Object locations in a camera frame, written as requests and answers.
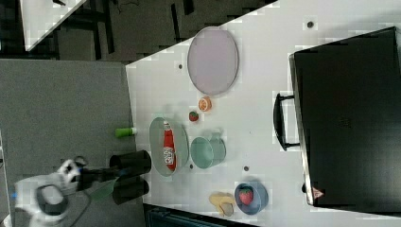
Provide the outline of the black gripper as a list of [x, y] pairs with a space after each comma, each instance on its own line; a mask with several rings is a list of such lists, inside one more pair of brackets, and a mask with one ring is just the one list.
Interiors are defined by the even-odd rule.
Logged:
[[90, 188], [94, 182], [107, 182], [119, 176], [119, 170], [114, 167], [101, 169], [82, 168], [79, 173], [77, 191]]

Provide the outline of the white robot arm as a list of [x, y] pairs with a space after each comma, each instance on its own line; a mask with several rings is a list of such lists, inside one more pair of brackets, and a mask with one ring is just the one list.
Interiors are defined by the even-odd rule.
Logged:
[[114, 180], [118, 172], [117, 167], [88, 169], [83, 162], [67, 160], [53, 173], [18, 181], [14, 185], [15, 207], [30, 215], [29, 227], [64, 227], [68, 197], [95, 182]]

